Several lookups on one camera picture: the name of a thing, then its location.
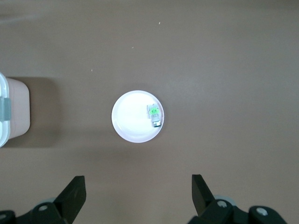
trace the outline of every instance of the round plate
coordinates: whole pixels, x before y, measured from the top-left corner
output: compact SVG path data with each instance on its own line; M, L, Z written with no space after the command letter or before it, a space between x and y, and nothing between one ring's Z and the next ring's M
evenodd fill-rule
M148 105L157 104L161 113L161 126L154 127ZM125 140L141 143L154 138L164 123L164 111L160 101L149 92L135 90L122 95L114 104L112 124Z

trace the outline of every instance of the container lid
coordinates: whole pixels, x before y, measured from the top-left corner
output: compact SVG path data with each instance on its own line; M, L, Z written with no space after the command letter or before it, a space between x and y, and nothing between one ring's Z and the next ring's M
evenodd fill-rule
M0 147L2 147L10 135L10 99L8 82L0 73Z
M114 104L112 124L125 140L141 143L154 138L164 122L160 101L149 92L136 90L122 95Z

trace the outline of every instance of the tabletop surface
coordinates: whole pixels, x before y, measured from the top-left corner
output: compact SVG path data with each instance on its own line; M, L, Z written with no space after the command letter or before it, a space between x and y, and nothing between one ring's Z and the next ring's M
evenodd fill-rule
M299 3L2 0L0 72L30 90L31 127L0 149L0 210L21 215L84 175L74 224L185 224L192 174L248 211L299 220ZM116 100L154 94L145 143Z

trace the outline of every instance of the plastic container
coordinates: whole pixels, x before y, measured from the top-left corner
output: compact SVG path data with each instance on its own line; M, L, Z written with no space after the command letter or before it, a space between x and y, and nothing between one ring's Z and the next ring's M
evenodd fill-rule
M30 127L28 87L0 73L0 147Z

